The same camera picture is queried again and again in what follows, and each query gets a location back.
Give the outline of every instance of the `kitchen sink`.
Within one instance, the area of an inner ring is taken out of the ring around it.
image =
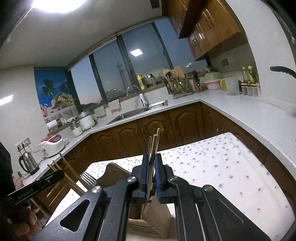
[[[112,123],[117,122],[117,121],[120,121],[120,120],[123,120],[123,119],[126,119],[126,118],[129,118],[131,116],[143,113],[145,111],[153,110],[153,109],[163,107],[163,106],[167,106],[167,105],[168,105],[168,100],[164,100],[164,101],[160,101],[160,102],[151,104],[151,105],[149,105],[147,107],[142,107],[142,108],[139,108],[139,109],[131,110],[129,112],[123,113],[123,114],[115,117],[112,121],[107,123],[107,125],[112,124]]]

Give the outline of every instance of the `screw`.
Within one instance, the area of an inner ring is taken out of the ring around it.
[[[100,186],[94,186],[91,190],[92,190],[94,193],[98,193],[99,191],[101,191],[101,187],[100,187]]]
[[[129,183],[133,183],[133,182],[135,182],[136,180],[137,180],[137,178],[134,177],[134,176],[129,176],[129,177],[127,178],[127,181],[128,181]]]
[[[175,182],[176,180],[178,180],[178,177],[177,176],[171,176],[169,179],[170,179],[170,181]]]
[[[213,191],[213,187],[211,186],[211,185],[204,185],[204,190],[206,191],[206,192],[211,192],[211,191]]]

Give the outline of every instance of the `stainless steel kettle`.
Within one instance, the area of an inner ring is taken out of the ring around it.
[[[40,169],[35,159],[32,157],[32,154],[30,151],[29,152],[26,151],[24,154],[20,156],[19,164],[25,172],[30,173],[31,175],[35,174]]]

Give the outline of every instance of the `fork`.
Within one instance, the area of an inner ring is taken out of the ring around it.
[[[90,174],[88,174],[87,172],[83,172],[82,174],[80,174],[80,177],[82,180],[84,180],[91,187],[95,186],[96,179],[93,176],[91,176]]]

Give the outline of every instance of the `white countertop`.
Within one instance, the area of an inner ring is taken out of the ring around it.
[[[99,121],[81,136],[70,139],[61,151],[67,154],[89,135],[142,117],[201,101],[234,121],[265,145],[296,179],[296,117],[273,105],[249,96],[228,96],[226,91],[204,91],[179,99],[169,99],[168,106],[146,111],[138,115],[106,125],[111,119]],[[49,168],[47,164],[60,160],[56,155],[40,163],[40,170],[24,180],[27,185],[39,179]]]

